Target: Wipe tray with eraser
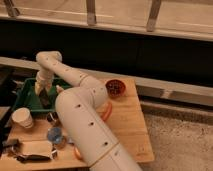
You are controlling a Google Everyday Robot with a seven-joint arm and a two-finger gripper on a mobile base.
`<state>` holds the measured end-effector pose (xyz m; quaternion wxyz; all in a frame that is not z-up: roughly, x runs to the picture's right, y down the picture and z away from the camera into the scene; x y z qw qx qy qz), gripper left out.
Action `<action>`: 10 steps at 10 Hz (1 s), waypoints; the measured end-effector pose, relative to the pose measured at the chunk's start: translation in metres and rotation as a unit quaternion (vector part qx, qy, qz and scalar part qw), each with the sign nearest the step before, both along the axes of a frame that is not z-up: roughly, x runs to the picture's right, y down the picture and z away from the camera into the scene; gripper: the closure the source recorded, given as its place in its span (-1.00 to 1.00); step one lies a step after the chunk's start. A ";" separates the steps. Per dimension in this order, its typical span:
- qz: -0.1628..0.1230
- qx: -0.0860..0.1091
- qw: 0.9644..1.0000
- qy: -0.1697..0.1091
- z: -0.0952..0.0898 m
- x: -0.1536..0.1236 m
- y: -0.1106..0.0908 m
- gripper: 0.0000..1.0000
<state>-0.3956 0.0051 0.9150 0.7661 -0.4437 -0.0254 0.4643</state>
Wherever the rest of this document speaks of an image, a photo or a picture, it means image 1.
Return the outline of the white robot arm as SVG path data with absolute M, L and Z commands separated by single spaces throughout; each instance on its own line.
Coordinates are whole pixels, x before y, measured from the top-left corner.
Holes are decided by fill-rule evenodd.
M 41 87 L 50 86 L 54 75 L 71 85 L 56 97 L 55 110 L 90 171 L 142 171 L 96 112 L 108 98 L 104 83 L 63 64 L 58 51 L 39 52 L 36 61 Z

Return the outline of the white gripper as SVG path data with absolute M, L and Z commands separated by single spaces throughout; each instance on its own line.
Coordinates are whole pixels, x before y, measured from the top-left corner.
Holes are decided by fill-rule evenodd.
M 41 93 L 41 84 L 46 85 L 46 91 L 49 92 L 52 88 L 53 78 L 54 75 L 50 72 L 44 72 L 42 70 L 38 71 L 36 75 L 37 82 L 35 82 L 35 94 L 39 95 Z

